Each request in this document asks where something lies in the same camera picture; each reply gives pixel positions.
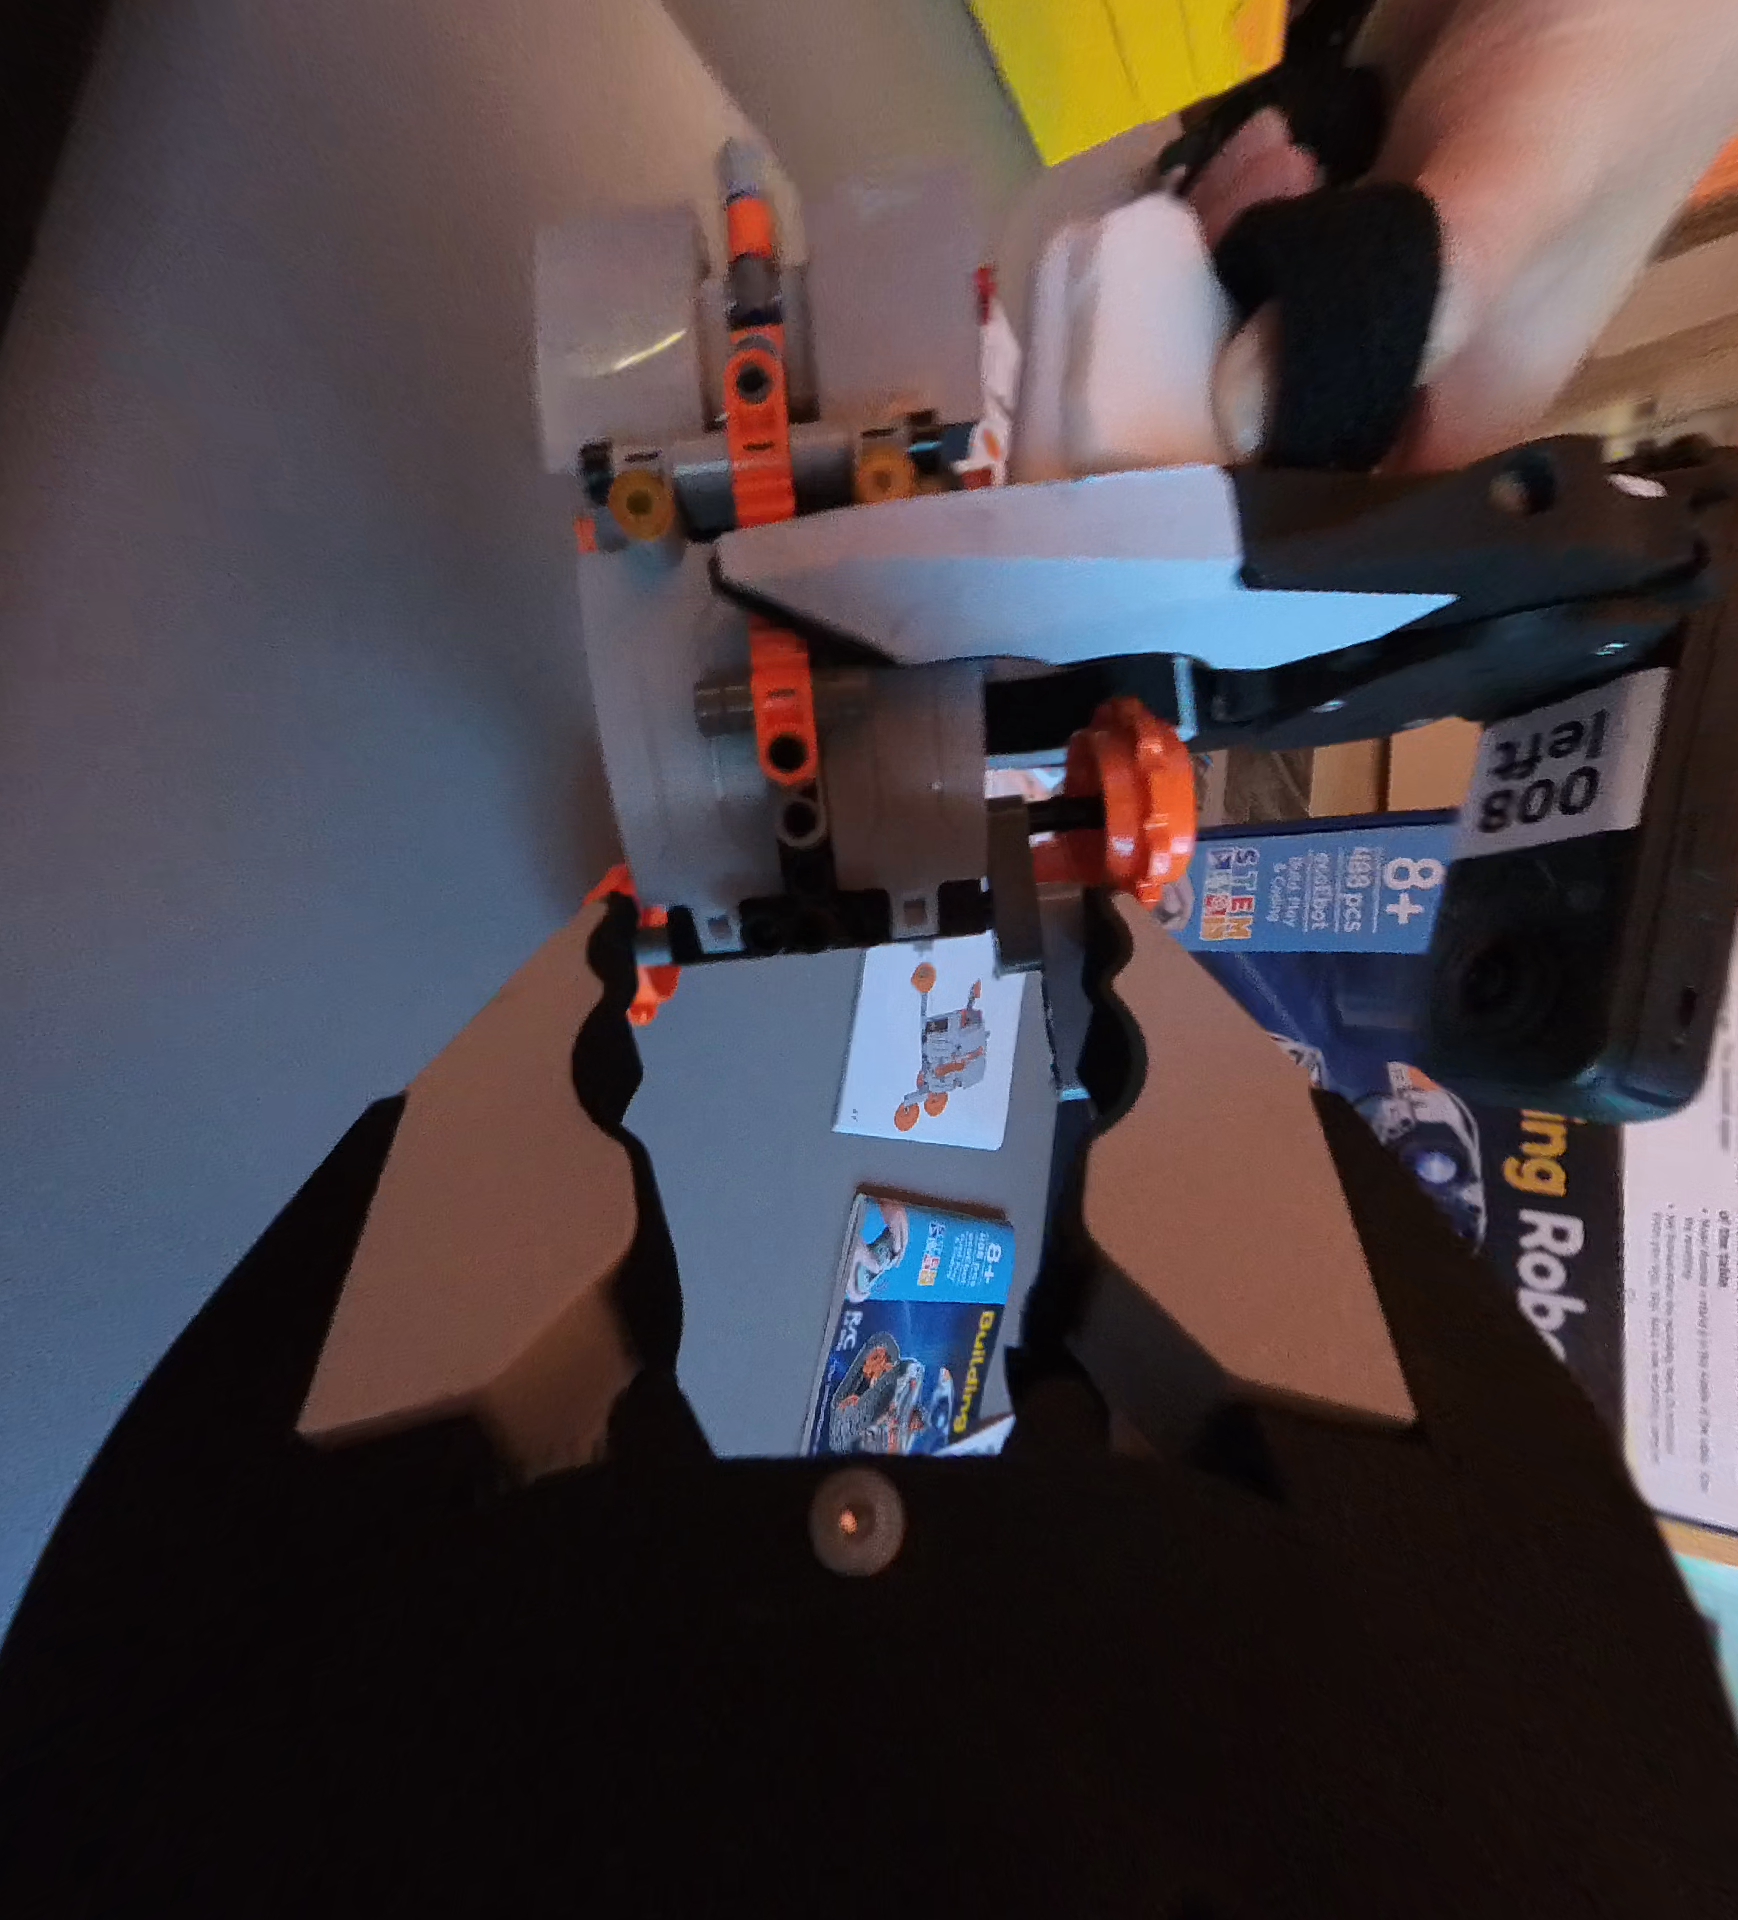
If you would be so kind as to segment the person's left hand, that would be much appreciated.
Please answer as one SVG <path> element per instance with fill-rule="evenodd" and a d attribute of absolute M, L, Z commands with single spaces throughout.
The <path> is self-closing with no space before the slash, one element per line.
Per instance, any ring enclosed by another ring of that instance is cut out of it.
<path fill-rule="evenodd" d="M 1376 3 L 1376 181 L 1435 206 L 1442 284 L 1401 471 L 1530 437 L 1738 133 L 1738 2 Z"/>

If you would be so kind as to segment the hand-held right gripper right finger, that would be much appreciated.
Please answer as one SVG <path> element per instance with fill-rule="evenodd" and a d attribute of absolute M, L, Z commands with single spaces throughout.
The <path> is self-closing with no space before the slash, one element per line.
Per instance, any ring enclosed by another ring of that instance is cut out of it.
<path fill-rule="evenodd" d="M 1243 1416 L 1405 1435 L 1416 1406 L 1312 1080 L 1131 898 L 1086 892 L 1084 1125 L 1025 1350 L 1113 1438 L 1189 1460 Z"/>

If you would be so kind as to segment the blue robot kit box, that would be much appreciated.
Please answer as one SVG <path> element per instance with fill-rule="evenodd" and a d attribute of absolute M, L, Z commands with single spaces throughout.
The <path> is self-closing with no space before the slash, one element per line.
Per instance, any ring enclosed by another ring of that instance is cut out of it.
<path fill-rule="evenodd" d="M 1383 1142 L 1622 1428 L 1622 1133 L 1481 1102 L 1423 1066 L 1416 1028 L 1452 837 L 1442 812 L 1211 828 L 1160 918 Z"/>

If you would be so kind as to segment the blue robot kit manual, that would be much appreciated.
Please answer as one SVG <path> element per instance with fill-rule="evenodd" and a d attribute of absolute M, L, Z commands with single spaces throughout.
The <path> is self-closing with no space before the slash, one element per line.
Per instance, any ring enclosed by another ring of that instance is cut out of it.
<path fill-rule="evenodd" d="M 940 1457 L 979 1440 L 1018 1238 L 999 1218 L 863 1187 L 837 1265 L 804 1457 Z"/>

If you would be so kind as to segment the grey desk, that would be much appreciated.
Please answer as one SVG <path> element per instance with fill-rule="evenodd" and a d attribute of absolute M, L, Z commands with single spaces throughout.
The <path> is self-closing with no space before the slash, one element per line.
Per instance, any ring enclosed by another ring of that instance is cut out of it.
<path fill-rule="evenodd" d="M 530 246 L 1038 164 L 967 3 L 0 8 L 83 57 L 0 333 L 0 1638 L 296 1184 L 611 858 Z"/>

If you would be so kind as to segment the white instruction booklet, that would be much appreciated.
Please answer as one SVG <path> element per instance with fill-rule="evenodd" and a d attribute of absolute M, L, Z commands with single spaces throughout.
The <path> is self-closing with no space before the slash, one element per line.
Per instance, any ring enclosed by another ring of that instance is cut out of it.
<path fill-rule="evenodd" d="M 835 1133 L 999 1152 L 1025 974 L 987 931 L 860 956 Z"/>

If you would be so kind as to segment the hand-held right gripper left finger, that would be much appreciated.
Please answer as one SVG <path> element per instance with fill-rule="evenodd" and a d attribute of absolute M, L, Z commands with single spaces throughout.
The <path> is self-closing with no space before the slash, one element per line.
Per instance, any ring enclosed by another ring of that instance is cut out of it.
<path fill-rule="evenodd" d="M 593 896 L 406 1087 L 296 1420 L 325 1448 L 469 1421 L 520 1478 L 593 1466 L 671 1380 L 683 1289 L 626 1128 L 639 904 Z"/>

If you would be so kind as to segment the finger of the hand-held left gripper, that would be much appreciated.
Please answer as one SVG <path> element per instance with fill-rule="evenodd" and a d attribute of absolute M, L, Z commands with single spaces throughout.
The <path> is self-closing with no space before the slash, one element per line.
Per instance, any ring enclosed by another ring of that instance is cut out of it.
<path fill-rule="evenodd" d="M 781 626 L 898 666 L 1171 662 L 1176 729 L 1202 731 L 1193 666 L 1267 671 L 1388 637 L 1450 591 L 1246 583 L 1242 509 L 1209 464 L 916 494 L 731 533 L 713 585 Z"/>

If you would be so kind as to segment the grey orange brick robot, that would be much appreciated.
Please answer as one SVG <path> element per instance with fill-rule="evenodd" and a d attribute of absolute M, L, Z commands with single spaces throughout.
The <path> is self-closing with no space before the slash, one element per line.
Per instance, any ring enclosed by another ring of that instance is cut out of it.
<path fill-rule="evenodd" d="M 714 163 L 713 259 L 689 204 L 543 227 L 534 396 L 578 489 L 578 619 L 626 877 L 635 1024 L 698 962 L 989 931 L 1060 958 L 1063 889 L 1146 909 L 1188 874 L 1193 759 L 1164 693 L 1107 665 L 999 679 L 926 635 L 844 637 L 720 576 L 720 543 L 943 506 L 1001 482 L 982 418 L 992 316 L 961 172 L 832 186 L 784 239 L 761 149 Z"/>

